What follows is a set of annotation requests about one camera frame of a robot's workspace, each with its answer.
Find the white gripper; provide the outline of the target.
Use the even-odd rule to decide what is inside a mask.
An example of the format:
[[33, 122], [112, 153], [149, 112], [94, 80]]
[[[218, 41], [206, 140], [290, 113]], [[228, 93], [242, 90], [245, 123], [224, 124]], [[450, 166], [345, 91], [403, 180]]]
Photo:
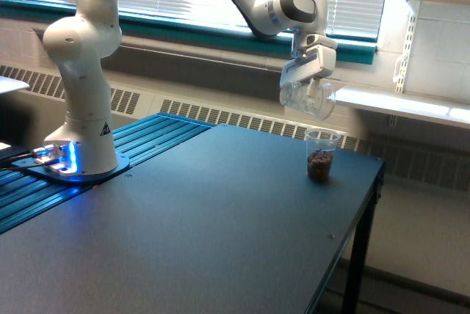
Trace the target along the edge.
[[294, 33], [292, 58], [283, 66], [280, 87], [310, 79], [306, 97], [318, 101], [319, 79], [332, 74], [336, 67], [337, 42], [320, 34]]

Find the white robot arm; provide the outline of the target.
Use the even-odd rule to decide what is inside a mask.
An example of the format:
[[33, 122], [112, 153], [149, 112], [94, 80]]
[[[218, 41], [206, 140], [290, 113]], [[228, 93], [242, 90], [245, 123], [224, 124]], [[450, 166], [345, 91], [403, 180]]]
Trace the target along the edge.
[[[336, 66], [336, 42], [326, 35], [328, 0], [231, 0], [252, 33], [270, 38], [292, 30], [290, 60], [283, 66], [280, 101], [284, 106], [328, 118], [335, 106], [326, 78]], [[101, 60], [120, 45], [118, 0], [76, 0], [76, 14], [55, 21], [43, 45], [65, 88], [65, 122], [49, 134], [54, 149], [38, 161], [65, 177], [96, 176], [117, 169], [110, 128], [111, 89]]]

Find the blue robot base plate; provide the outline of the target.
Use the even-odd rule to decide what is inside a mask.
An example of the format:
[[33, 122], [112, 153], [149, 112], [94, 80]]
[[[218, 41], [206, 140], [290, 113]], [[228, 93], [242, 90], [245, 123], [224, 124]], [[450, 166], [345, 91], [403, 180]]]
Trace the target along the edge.
[[71, 175], [65, 174], [64, 172], [55, 172], [53, 169], [48, 167], [38, 167], [34, 165], [33, 167], [26, 168], [24, 167], [33, 165], [34, 159], [33, 158], [24, 158], [19, 161], [14, 161], [12, 163], [13, 167], [20, 167], [23, 172], [28, 175], [32, 175], [33, 177], [39, 179], [45, 179], [52, 182], [64, 183], [64, 184], [78, 184], [78, 185], [87, 185], [87, 184], [99, 184], [103, 183], [121, 173], [125, 172], [130, 168], [130, 160], [127, 155], [120, 155], [117, 154], [117, 162], [118, 165], [111, 171], [104, 172], [101, 174], [95, 175]]

